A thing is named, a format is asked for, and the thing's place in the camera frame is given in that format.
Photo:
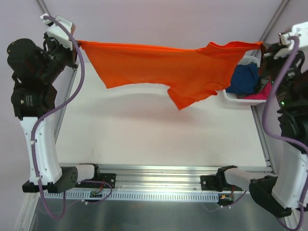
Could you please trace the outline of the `orange t shirt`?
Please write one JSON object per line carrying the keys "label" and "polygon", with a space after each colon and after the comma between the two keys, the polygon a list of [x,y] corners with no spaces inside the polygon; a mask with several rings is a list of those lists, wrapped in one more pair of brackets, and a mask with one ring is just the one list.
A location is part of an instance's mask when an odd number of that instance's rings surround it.
{"label": "orange t shirt", "polygon": [[210,42],[198,49],[85,40],[80,45],[106,88],[163,84],[181,110],[229,87],[239,61],[262,42]]}

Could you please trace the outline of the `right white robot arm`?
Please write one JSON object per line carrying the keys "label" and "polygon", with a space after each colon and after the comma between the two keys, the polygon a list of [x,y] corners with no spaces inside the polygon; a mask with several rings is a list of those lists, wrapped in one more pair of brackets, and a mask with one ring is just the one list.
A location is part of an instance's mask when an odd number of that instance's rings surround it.
{"label": "right white robot arm", "polygon": [[225,166],[215,175],[200,177],[203,190],[247,191],[256,204],[278,218],[291,215],[295,209],[307,211],[308,74],[301,72],[304,60],[304,52],[295,41],[261,45],[261,75],[272,84],[268,100],[279,104],[281,133],[269,128],[269,103],[262,114],[262,128],[268,136],[283,142],[279,173],[256,174]]}

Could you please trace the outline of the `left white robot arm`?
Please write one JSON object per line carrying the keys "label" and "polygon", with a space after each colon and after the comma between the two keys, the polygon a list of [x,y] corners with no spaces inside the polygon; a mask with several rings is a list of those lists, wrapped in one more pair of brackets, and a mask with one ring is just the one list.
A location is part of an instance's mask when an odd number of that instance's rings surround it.
{"label": "left white robot arm", "polygon": [[45,35],[43,47],[21,38],[8,46],[7,53],[14,81],[11,102],[26,138],[30,161],[30,177],[23,191],[62,193],[75,187],[114,188],[116,175],[101,173],[97,164],[62,167],[58,162],[52,113],[57,90],[53,83],[66,67],[76,67],[77,51]]}

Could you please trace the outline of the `white plastic laundry basket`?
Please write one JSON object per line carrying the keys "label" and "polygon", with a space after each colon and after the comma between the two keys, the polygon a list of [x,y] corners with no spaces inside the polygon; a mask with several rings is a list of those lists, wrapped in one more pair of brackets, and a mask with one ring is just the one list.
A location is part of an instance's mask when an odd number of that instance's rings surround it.
{"label": "white plastic laundry basket", "polygon": [[[241,65],[247,65],[247,64],[250,64],[251,62],[256,63],[258,67],[260,65],[260,61],[256,57],[248,56],[248,55],[245,55],[240,60],[238,65],[240,65],[240,64]],[[247,99],[243,99],[243,97],[245,97],[247,95],[250,95],[250,94],[236,95],[236,94],[232,94],[232,93],[227,93],[224,90],[223,91],[223,95],[224,95],[224,100],[226,101],[226,103],[230,103],[230,104],[232,103],[232,104],[237,104],[237,105],[255,106],[255,105],[258,105],[260,103],[266,102],[266,100],[247,100]]]}

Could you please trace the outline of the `dark grey t shirt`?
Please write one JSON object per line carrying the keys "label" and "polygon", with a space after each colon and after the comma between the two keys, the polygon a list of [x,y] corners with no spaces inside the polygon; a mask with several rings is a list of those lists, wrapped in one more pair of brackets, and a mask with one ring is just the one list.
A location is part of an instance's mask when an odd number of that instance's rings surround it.
{"label": "dark grey t shirt", "polygon": [[253,62],[249,64],[249,74],[249,94],[260,93],[269,83],[269,79],[260,74],[259,67]]}

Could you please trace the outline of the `blue t shirt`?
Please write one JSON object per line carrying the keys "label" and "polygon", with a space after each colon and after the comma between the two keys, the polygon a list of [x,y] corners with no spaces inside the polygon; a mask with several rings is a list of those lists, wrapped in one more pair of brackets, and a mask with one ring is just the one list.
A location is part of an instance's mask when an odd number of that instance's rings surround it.
{"label": "blue t shirt", "polygon": [[237,65],[231,77],[231,84],[225,89],[227,93],[236,95],[251,94],[259,80],[256,63]]}

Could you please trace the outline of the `pink t shirt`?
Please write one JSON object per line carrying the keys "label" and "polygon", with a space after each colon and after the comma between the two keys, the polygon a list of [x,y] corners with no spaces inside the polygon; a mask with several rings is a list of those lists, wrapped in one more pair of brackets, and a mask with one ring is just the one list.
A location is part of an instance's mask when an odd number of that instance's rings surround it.
{"label": "pink t shirt", "polygon": [[268,83],[259,93],[251,94],[243,97],[247,100],[266,100],[271,91],[271,84]]}

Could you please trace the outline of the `aluminium mounting rail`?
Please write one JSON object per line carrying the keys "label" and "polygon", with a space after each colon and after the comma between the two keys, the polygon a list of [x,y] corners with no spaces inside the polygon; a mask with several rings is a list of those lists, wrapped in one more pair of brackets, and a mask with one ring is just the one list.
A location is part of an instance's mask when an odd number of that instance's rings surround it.
{"label": "aluminium mounting rail", "polygon": [[114,191],[201,192],[201,176],[215,175],[219,166],[142,166],[99,164],[103,181]]}

